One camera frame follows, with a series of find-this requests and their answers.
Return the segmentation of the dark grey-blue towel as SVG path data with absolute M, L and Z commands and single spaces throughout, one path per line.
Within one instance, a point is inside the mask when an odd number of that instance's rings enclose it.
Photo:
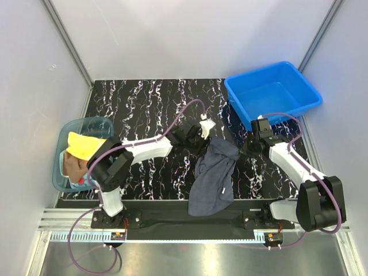
M 205 155 L 198 158 L 195 166 L 189 215 L 211 216 L 233 203 L 232 174 L 239 158 L 239 149 L 230 142 L 219 137 L 211 140 Z

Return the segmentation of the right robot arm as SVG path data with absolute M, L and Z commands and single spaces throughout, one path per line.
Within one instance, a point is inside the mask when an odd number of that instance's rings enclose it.
M 274 228 L 281 220 L 297 223 L 306 232 L 337 233 L 346 221 L 343 184 L 311 166 L 281 135 L 275 135 L 269 120 L 260 117 L 251 122 L 252 132 L 241 152 L 263 155 L 288 175 L 298 189 L 296 200 L 273 200 L 261 213 L 264 226 Z

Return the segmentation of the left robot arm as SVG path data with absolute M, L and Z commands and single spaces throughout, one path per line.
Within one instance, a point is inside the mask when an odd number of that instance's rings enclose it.
M 117 137 L 108 138 L 87 162 L 87 179 L 96 189 L 104 221 L 113 228 L 124 222 L 124 206 L 120 186 L 127 179 L 131 166 L 154 158 L 165 158 L 182 151 L 202 155 L 209 145 L 210 131 L 216 123 L 211 119 L 175 126 L 150 139 L 122 143 Z

